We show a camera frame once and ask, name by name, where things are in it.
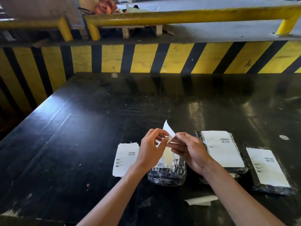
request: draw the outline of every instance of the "person's right hand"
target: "person's right hand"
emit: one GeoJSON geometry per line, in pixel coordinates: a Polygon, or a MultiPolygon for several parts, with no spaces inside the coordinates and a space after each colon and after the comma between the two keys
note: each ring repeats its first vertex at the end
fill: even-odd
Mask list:
{"type": "Polygon", "coordinates": [[[170,147],[173,153],[183,156],[188,166],[199,175],[203,175],[204,168],[214,161],[202,142],[188,133],[176,133],[171,142],[174,143],[168,143],[167,147],[170,147]]]}

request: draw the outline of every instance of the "person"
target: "person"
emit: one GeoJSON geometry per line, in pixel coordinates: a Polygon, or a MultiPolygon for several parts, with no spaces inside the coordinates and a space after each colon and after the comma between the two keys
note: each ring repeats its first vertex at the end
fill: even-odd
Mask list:
{"type": "Polygon", "coordinates": [[[201,141],[187,133],[176,133],[167,144],[169,133],[150,129],[141,140],[136,162],[110,192],[77,224],[78,226],[118,225],[134,190],[143,176],[163,155],[165,147],[184,157],[187,165],[205,177],[235,225],[284,225],[248,194],[206,151],[201,141]]]}

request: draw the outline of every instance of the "concrete floor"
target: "concrete floor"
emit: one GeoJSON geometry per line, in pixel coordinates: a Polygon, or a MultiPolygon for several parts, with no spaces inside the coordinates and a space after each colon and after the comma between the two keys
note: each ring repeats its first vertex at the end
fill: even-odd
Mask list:
{"type": "MultiPolygon", "coordinates": [[[[261,7],[301,4],[301,1],[284,0],[139,0],[139,8],[158,6],[158,11],[178,11],[195,9],[220,9],[238,7],[261,7]]],[[[191,23],[173,24],[172,31],[175,36],[164,35],[160,38],[145,37],[144,42],[221,42],[221,41],[264,41],[281,40],[288,38],[277,38],[271,33],[276,32],[281,20],[263,21],[240,21],[240,22],[213,22],[213,23],[191,23]]],[[[301,20],[299,20],[292,31],[293,37],[289,39],[300,39],[301,20]]]]}

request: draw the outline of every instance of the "black table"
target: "black table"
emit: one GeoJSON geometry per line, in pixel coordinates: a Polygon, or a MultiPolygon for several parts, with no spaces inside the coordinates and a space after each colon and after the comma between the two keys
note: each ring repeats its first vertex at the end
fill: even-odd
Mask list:
{"type": "MultiPolygon", "coordinates": [[[[0,213],[77,223],[119,181],[119,143],[140,144],[168,119],[175,132],[231,132],[240,147],[268,147],[300,187],[301,75],[78,73],[0,142],[0,213]],[[282,140],[279,135],[289,137],[282,140]]],[[[300,193],[250,193],[285,224],[301,216],[300,193]]],[[[142,179],[120,225],[234,225],[190,169],[182,187],[142,179]]]]}

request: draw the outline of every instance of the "yellow guard rail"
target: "yellow guard rail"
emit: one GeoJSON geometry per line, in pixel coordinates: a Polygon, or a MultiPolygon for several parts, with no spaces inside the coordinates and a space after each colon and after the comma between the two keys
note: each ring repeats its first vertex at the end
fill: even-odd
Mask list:
{"type": "Polygon", "coordinates": [[[41,29],[41,28],[58,28],[65,41],[73,40],[71,31],[68,27],[66,19],[45,19],[45,20],[14,20],[3,19],[0,20],[0,29],[41,29]]]}
{"type": "Polygon", "coordinates": [[[301,16],[301,5],[274,7],[231,8],[213,10],[187,10],[110,15],[86,15],[93,40],[99,40],[97,26],[161,25],[201,22],[228,22],[251,20],[283,20],[276,35],[287,35],[301,16]]]}

